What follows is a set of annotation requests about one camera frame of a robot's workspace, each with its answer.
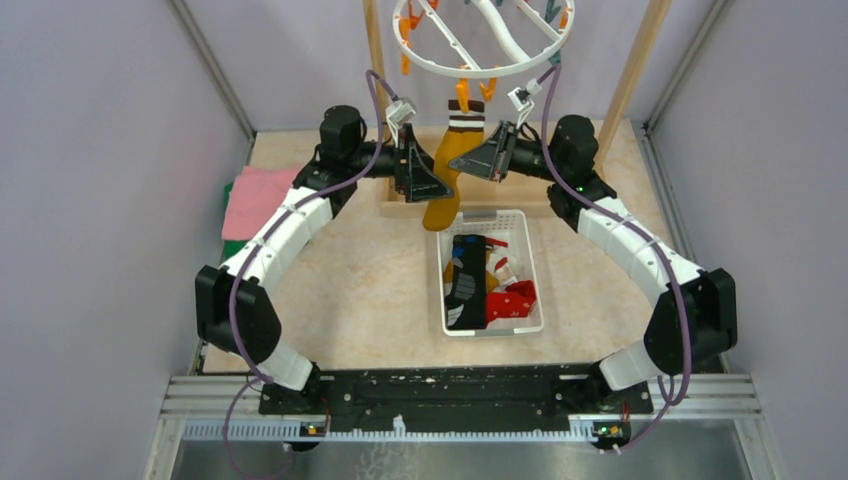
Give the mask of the white round clip hanger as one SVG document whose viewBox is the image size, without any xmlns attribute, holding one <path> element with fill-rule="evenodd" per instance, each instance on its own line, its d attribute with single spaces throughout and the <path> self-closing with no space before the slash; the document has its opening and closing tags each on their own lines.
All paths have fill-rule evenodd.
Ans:
<svg viewBox="0 0 848 480">
<path fill-rule="evenodd" d="M 503 78 L 552 64 L 569 41 L 574 1 L 394 1 L 404 76 Z"/>
</svg>

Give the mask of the mustard yellow sock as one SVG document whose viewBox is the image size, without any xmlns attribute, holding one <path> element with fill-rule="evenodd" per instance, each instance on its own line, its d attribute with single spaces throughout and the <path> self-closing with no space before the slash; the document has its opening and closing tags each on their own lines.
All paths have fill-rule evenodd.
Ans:
<svg viewBox="0 0 848 480">
<path fill-rule="evenodd" d="M 484 141 L 485 109 L 482 100 L 469 100 L 467 111 L 461 109 L 458 100 L 448 101 L 447 130 L 437 148 L 433 172 L 453 191 L 453 196 L 428 202 L 422 219 L 422 226 L 427 231 L 447 229 L 459 211 L 461 194 L 458 179 L 461 172 L 453 169 L 450 162 Z"/>
<path fill-rule="evenodd" d="M 442 274 L 445 292 L 449 292 L 450 288 L 452 287 L 453 270 L 454 270 L 454 264 L 453 264 L 453 261 L 450 260 L 448 262 L 447 266 L 445 267 L 443 274 Z M 494 275 L 489 261 L 486 261 L 486 264 L 484 266 L 484 273 L 485 273 L 484 278 L 485 278 L 486 292 L 487 293 L 493 292 L 500 285 L 500 283 L 499 283 L 499 280 Z"/>
</svg>

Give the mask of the black sock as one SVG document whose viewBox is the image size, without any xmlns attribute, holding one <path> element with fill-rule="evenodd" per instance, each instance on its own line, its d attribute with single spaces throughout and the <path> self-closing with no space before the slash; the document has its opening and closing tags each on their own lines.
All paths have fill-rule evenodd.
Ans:
<svg viewBox="0 0 848 480">
<path fill-rule="evenodd" d="M 444 297 L 448 331 L 483 330 L 486 317 L 486 254 L 482 235 L 455 235 L 451 249 L 451 288 Z"/>
</svg>

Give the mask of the red sock white cuff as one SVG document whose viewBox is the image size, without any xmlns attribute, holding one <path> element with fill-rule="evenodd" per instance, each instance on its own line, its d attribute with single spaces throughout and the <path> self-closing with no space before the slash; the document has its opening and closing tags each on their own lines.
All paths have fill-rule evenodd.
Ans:
<svg viewBox="0 0 848 480">
<path fill-rule="evenodd" d="M 497 250 L 497 249 L 508 249 L 509 243 L 503 240 L 484 236 L 485 246 L 488 251 Z"/>
</svg>

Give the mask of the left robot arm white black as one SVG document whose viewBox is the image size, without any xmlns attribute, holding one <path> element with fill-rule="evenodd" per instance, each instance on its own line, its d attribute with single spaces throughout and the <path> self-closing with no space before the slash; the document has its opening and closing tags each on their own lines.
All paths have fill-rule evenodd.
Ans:
<svg viewBox="0 0 848 480">
<path fill-rule="evenodd" d="M 336 218 L 363 178 L 391 178 L 407 202 L 448 198 L 454 190 L 438 179 L 434 162 L 419 147 L 408 99 L 386 110 L 392 144 L 368 141 L 359 111 L 329 108 L 320 141 L 271 217 L 236 254 L 195 276 L 196 327 L 201 340 L 241 357 L 263 383 L 283 387 L 283 401 L 297 413 L 319 404 L 315 366 L 288 345 L 269 290 L 307 243 Z"/>
</svg>

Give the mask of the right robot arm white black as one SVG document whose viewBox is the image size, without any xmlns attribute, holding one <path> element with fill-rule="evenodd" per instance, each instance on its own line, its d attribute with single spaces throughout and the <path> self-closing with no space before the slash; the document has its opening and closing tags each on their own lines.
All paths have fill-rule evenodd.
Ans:
<svg viewBox="0 0 848 480">
<path fill-rule="evenodd" d="M 451 160 L 452 169 L 493 182 L 510 172 L 550 181 L 551 209 L 604 251 L 653 307 L 643 337 L 595 362 L 586 397 L 612 412 L 627 388 L 668 375 L 685 378 L 697 364 L 737 344 L 736 286 L 724 269 L 708 271 L 649 232 L 594 169 L 599 144 L 592 122 L 566 115 L 549 142 L 526 140 L 508 121 L 482 144 Z"/>
</svg>

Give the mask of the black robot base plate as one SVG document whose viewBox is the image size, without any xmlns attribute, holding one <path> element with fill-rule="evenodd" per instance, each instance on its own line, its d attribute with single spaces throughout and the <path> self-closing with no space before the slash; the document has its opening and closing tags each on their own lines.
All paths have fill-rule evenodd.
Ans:
<svg viewBox="0 0 848 480">
<path fill-rule="evenodd" d="M 329 419 L 333 433 L 566 432 L 581 415 L 651 414 L 646 382 L 603 393 L 588 364 L 324 370 L 295 391 L 263 387 L 263 415 Z"/>
</svg>

